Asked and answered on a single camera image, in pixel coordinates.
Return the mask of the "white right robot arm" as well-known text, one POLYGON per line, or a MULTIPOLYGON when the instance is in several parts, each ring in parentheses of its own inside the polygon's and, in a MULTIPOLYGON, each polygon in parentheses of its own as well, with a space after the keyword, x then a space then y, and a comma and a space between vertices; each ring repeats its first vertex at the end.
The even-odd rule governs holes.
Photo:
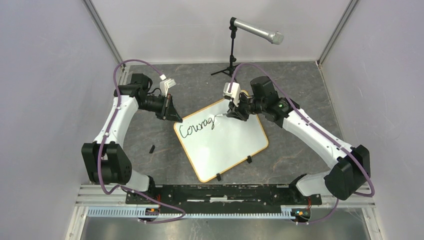
POLYGON ((250 81, 252 95, 241 91, 236 82, 224 85, 223 96, 229 101, 225 116, 247 121, 251 115, 263 115, 268 121, 302 140, 326 163, 329 170, 304 174, 294 180, 289 199, 302 204, 314 194, 330 194, 345 201, 359 195, 359 188, 371 179, 370 152, 335 137, 311 119, 300 106, 288 97, 279 96, 273 81, 267 76, 250 81))

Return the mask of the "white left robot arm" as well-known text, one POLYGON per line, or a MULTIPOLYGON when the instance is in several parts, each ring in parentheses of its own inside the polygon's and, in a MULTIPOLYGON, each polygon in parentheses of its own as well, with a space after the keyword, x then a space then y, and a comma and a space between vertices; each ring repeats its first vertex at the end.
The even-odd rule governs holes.
POLYGON ((169 88, 175 86, 175 80, 164 75, 160 79, 159 95, 153 94, 153 81, 142 73, 134 73, 129 84, 118 85, 113 93, 112 109, 102 130, 93 142, 84 143, 81 148, 92 183, 117 184, 133 189, 138 191, 137 196, 145 204, 151 204, 157 198, 153 178, 133 169, 123 150, 123 143, 129 124, 138 110, 154 113, 159 120, 183 121, 168 92, 169 88))

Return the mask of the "black marker cap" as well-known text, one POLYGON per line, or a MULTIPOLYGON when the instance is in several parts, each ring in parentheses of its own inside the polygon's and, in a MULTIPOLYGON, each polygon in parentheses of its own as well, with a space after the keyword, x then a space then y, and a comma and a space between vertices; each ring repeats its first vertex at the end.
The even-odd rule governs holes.
POLYGON ((152 154, 154 152, 155 148, 156 148, 156 146, 152 145, 150 150, 149 150, 149 154, 152 154))

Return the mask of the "yellow framed whiteboard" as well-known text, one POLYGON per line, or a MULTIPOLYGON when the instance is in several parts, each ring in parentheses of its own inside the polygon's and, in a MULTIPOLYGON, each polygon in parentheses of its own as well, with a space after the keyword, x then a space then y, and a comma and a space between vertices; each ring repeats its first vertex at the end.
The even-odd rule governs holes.
POLYGON ((269 140, 257 115, 247 121, 215 117, 229 109, 221 99, 173 125, 174 132, 202 183, 215 179, 236 165, 266 149, 269 140))

